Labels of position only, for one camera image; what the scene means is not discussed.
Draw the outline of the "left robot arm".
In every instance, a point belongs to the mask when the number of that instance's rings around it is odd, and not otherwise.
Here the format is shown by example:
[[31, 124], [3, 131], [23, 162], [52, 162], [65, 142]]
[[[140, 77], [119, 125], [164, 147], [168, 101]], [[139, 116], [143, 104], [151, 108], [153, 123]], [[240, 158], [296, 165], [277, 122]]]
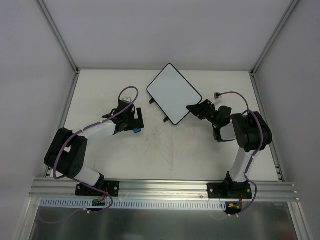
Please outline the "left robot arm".
[[62, 177], [78, 181], [76, 196], [101, 197], [109, 194], [111, 197], [118, 197], [119, 181], [105, 180], [102, 173], [85, 165], [87, 148], [118, 133], [139, 133], [143, 128], [142, 109], [120, 99], [117, 108], [104, 115], [97, 123], [77, 131], [65, 127], [59, 129], [47, 151], [44, 163]]

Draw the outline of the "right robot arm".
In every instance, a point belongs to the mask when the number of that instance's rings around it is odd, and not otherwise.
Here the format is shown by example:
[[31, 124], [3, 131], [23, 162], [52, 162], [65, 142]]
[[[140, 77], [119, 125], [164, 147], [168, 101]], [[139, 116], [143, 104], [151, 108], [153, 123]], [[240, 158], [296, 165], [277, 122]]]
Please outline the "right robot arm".
[[218, 143], [236, 141], [238, 152], [231, 169], [221, 183], [207, 184], [209, 199], [252, 199], [249, 172], [256, 154], [270, 145], [272, 132], [259, 112], [247, 110], [244, 114], [232, 113], [228, 106], [215, 105], [205, 100], [188, 105], [190, 113], [212, 124], [213, 137]]

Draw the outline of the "blue bone-shaped eraser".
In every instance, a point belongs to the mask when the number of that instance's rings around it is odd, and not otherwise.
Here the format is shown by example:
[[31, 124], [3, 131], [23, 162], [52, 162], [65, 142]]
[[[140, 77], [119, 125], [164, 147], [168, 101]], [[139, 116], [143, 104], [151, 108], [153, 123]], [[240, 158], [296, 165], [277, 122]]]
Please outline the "blue bone-shaped eraser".
[[139, 133], [139, 132], [141, 132], [141, 130], [142, 130], [141, 128], [135, 128], [135, 129], [133, 130], [133, 132], [134, 132], [134, 133]]

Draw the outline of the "small black-framed whiteboard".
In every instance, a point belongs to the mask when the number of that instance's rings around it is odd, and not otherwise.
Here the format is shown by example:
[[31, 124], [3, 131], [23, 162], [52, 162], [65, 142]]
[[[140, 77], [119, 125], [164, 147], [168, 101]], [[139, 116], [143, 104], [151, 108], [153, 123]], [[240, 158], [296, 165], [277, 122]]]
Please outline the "small black-framed whiteboard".
[[175, 126], [189, 114], [187, 106], [203, 100], [202, 95], [171, 63], [160, 71], [146, 91], [165, 114], [165, 121]]

